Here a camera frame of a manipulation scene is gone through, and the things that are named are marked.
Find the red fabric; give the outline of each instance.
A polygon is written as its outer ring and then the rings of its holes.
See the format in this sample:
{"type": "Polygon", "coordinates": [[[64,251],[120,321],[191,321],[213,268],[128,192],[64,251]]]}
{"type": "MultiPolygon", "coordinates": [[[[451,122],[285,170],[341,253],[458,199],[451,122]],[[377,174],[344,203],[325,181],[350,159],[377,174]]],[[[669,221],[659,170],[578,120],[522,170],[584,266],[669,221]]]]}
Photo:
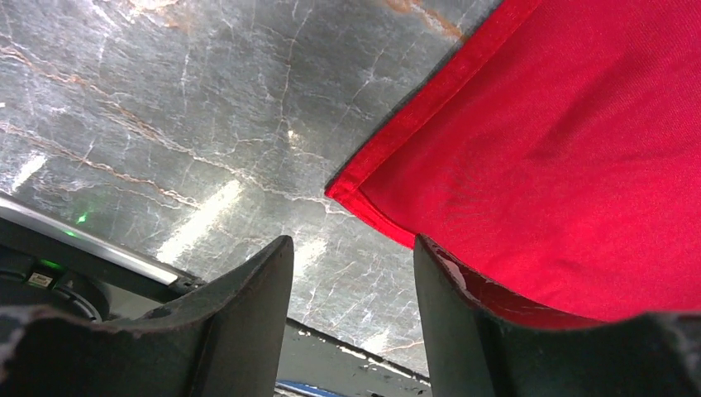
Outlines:
{"type": "Polygon", "coordinates": [[[699,109],[701,2],[505,0],[327,194],[568,313],[701,309],[699,109]]]}

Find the gray marble surface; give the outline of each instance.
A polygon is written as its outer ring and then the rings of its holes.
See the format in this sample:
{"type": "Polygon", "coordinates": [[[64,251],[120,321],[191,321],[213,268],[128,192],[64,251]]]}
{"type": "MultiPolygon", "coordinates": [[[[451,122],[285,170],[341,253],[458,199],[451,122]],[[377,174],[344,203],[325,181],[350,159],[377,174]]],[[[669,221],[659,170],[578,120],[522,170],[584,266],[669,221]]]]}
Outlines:
{"type": "Polygon", "coordinates": [[[426,372],[410,251],[324,185],[494,0],[0,0],[0,190],[426,372]]]}

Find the silver metal trim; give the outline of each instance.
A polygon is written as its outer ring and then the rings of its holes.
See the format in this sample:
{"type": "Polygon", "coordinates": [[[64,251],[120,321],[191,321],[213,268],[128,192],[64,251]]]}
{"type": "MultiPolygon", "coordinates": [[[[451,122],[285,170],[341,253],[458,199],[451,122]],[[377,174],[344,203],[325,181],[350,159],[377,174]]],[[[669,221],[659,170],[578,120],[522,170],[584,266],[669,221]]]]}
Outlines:
{"type": "Polygon", "coordinates": [[[178,279],[175,273],[150,263],[146,258],[142,259],[119,246],[39,213],[5,194],[0,194],[0,218],[74,246],[163,285],[170,285],[178,279]]]}

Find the stone tabletop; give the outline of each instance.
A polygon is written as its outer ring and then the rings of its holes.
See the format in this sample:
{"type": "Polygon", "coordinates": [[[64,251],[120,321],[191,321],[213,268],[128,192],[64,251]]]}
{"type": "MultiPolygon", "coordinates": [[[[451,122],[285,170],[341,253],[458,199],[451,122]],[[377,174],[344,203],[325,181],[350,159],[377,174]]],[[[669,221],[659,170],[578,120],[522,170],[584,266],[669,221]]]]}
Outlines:
{"type": "Polygon", "coordinates": [[[411,252],[323,197],[494,0],[0,0],[0,190],[427,372],[411,252]]]}

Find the red towel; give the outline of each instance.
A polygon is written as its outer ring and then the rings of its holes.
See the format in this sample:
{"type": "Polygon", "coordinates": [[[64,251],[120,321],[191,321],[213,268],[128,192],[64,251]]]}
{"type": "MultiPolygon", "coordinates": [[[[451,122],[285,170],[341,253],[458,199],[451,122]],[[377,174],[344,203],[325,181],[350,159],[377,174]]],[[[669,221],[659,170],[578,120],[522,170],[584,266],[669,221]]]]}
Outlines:
{"type": "Polygon", "coordinates": [[[505,0],[327,191],[540,304],[701,309],[701,2],[505,0]]]}

